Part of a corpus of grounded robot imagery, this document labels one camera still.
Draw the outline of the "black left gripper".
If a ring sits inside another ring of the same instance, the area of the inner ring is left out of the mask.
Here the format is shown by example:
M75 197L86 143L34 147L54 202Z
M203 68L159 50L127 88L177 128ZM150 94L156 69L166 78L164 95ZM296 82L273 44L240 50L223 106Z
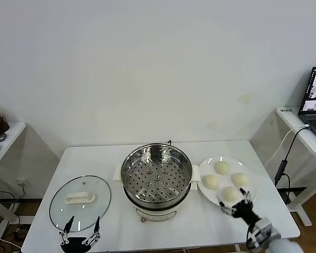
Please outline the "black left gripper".
M64 230L59 232L61 243L60 247L64 253L86 253L91 250L101 238L100 216L97 217L93 233L88 237L68 237L74 221L74 216L66 223Z

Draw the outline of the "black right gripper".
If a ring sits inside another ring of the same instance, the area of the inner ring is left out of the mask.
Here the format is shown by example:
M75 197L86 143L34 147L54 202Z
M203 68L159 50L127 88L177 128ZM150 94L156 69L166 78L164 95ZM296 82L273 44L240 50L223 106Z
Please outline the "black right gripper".
M219 196L217 200L221 211L234 218L242 218L247 225L256 224L261 218L253 212L253 201L250 191L240 188L243 199L231 207L227 207Z

